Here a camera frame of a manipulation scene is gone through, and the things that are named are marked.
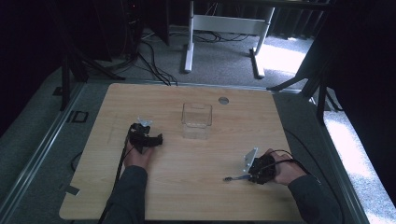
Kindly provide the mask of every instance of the clear glass box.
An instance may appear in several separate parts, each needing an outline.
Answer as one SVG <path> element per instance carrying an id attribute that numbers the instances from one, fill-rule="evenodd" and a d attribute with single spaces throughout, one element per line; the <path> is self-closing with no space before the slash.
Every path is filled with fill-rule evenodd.
<path id="1" fill-rule="evenodd" d="M 212 105 L 183 104 L 183 137 L 207 139 L 212 125 Z"/>

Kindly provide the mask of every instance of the black stand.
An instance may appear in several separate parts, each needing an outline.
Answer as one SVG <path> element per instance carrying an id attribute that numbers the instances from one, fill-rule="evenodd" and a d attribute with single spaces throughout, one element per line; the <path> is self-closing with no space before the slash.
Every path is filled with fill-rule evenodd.
<path id="1" fill-rule="evenodd" d="M 288 86 L 297 83 L 305 78 L 308 78 L 308 81 L 305 83 L 301 94 L 303 97 L 311 98 L 315 91 L 319 88 L 319 96 L 318 96 L 318 108 L 317 108 L 317 119 L 321 125 L 324 125 L 324 108 L 326 102 L 327 93 L 327 80 L 329 77 L 329 64 L 332 63 L 334 56 L 330 56 L 322 67 L 319 70 L 306 72 L 307 75 L 303 76 L 303 72 L 300 70 L 297 72 L 296 76 L 277 85 L 274 87 L 267 88 L 268 91 L 282 91 Z"/>
<path id="2" fill-rule="evenodd" d="M 64 57 L 62 61 L 62 106 L 61 111 L 63 111 L 70 101 L 70 76 L 69 68 L 73 72 L 74 77 L 78 82 L 86 82 L 88 80 L 88 74 L 84 63 L 89 64 L 94 69 L 104 73 L 108 77 L 116 80 L 125 80 L 125 77 L 119 77 L 112 72 L 105 69 L 102 65 L 96 61 L 87 57 L 84 53 L 79 51 L 73 44 L 73 40 L 65 28 L 61 13 L 57 8 L 54 0 L 43 0 L 44 5 L 49 11 L 53 22 L 55 23 L 56 29 L 63 43 Z"/>

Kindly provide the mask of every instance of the hand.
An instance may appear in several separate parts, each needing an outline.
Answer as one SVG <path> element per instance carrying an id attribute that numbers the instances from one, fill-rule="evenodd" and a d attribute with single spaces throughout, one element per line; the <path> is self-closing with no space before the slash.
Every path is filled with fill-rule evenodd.
<path id="1" fill-rule="evenodd" d="M 287 154 L 279 156 L 271 148 L 265 152 L 265 155 L 271 155 L 275 161 L 290 160 L 291 157 Z M 285 161 L 276 165 L 276 176 L 274 181 L 278 184 L 288 185 L 291 181 L 297 179 L 300 176 L 306 175 L 306 172 L 295 162 Z"/>
<path id="2" fill-rule="evenodd" d="M 149 147 L 146 151 L 144 151 L 143 154 L 140 154 L 140 152 L 138 152 L 136 148 L 134 148 L 128 141 L 126 153 L 129 153 L 125 156 L 124 159 L 125 167 L 135 165 L 147 170 L 147 167 L 149 165 L 149 159 L 151 158 L 151 154 L 153 151 L 154 147 Z"/>

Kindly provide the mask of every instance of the sleeve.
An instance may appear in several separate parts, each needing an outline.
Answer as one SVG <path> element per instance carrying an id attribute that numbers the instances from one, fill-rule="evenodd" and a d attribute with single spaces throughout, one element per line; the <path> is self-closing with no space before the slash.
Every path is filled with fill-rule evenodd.
<path id="1" fill-rule="evenodd" d="M 147 180 L 145 169 L 127 167 L 107 200 L 108 212 L 103 223 L 143 224 Z"/>
<path id="2" fill-rule="evenodd" d="M 297 203 L 300 215 L 307 223 L 342 223 L 338 204 L 323 194 L 320 183 L 312 175 L 293 180 L 289 190 Z"/>

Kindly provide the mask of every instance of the small metal part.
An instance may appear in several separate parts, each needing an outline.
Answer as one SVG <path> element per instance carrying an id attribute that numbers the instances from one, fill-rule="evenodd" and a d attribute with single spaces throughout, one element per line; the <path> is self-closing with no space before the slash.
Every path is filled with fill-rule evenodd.
<path id="1" fill-rule="evenodd" d="M 247 173 L 251 164 L 253 164 L 254 158 L 256 157 L 258 150 L 259 149 L 257 147 L 254 147 L 253 150 L 251 150 L 246 156 L 244 156 L 244 160 L 245 160 L 245 166 L 243 169 L 244 173 Z"/>
<path id="2" fill-rule="evenodd" d="M 223 181 L 230 182 L 232 180 L 249 179 L 249 178 L 250 178 L 250 175 L 241 175 L 238 177 L 227 176 L 223 179 Z"/>

